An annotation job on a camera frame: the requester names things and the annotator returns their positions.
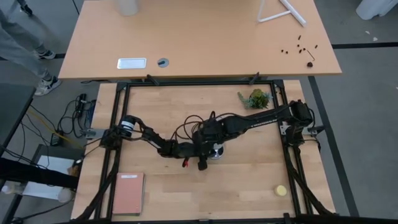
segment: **sneaker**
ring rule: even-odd
[[[37,53],[37,56],[39,59],[54,59],[55,58],[55,53],[52,50],[47,50],[44,53]]]
[[[28,5],[21,6],[21,11],[26,13],[28,16],[32,16],[33,12],[32,10],[28,7]]]
[[[44,96],[49,94],[52,90],[60,85],[61,80],[59,80],[57,77],[52,77],[51,81],[41,80],[37,86],[35,96]]]

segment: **yellow ball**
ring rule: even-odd
[[[283,185],[278,185],[278,186],[274,189],[274,192],[275,192],[276,195],[281,196],[281,197],[287,195],[287,189],[286,189],[286,187],[283,186]]]

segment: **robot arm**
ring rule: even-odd
[[[217,152],[215,147],[225,141],[237,138],[248,129],[263,125],[286,121],[290,128],[287,130],[289,144],[301,144],[302,129],[312,122],[312,117],[307,104],[299,101],[292,101],[289,105],[277,109],[267,110],[249,116],[240,116],[232,113],[211,117],[201,122],[197,130],[192,134],[192,142],[178,143],[176,139],[163,139],[152,128],[146,126],[137,117],[127,115],[122,119],[119,126],[107,130],[101,140],[103,147],[117,146],[122,139],[128,141],[146,141],[157,149],[162,157],[185,159],[183,167],[191,157],[199,157],[198,168],[207,168],[206,160]],[[134,127],[138,124],[142,136],[132,138]]]

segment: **pink notebook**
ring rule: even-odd
[[[114,215],[140,215],[144,202],[144,173],[118,173],[114,192]]]

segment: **gray floor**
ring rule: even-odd
[[[361,20],[355,13],[360,0],[315,0],[322,21],[332,44],[373,42],[398,42],[398,7],[385,17],[371,21]],[[10,18],[31,30],[57,53],[65,53],[73,28],[78,18],[71,1],[28,0],[37,18],[29,19],[19,10],[12,11]],[[76,1],[81,7],[82,1]],[[0,7],[8,11],[11,1],[1,1]],[[361,216],[398,219],[398,193],[396,170],[398,170],[398,76],[396,55],[398,48],[336,50],[343,75],[318,77],[323,101],[332,123],[345,169],[353,189]],[[57,75],[62,59],[46,62],[49,70]],[[0,82],[35,85],[38,80],[27,70],[11,62],[0,61]],[[306,100],[316,109],[315,100],[306,77],[302,81]],[[52,121],[58,121],[67,102],[80,93],[89,99],[96,97],[98,84],[80,84],[65,81],[53,94],[36,98],[33,105],[43,111]],[[37,126],[49,139],[50,133]],[[25,156],[32,157],[41,140],[27,131]],[[9,148],[21,152],[22,131],[17,130]],[[328,183],[338,213],[347,215],[345,200],[336,174],[327,140],[320,135],[322,160]],[[0,207],[4,208],[10,197],[0,194]],[[58,205],[53,200],[25,197],[17,211],[20,217]],[[72,205],[27,220],[26,223],[65,222]],[[4,215],[0,210],[0,219]]]

